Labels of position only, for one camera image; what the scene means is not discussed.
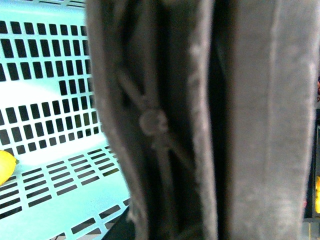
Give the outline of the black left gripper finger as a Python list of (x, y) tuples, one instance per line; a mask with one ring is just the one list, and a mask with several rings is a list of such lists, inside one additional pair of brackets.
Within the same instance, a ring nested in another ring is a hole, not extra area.
[(220, 0), (226, 80), (225, 237), (296, 240), (304, 216), (319, 74), (317, 0)]

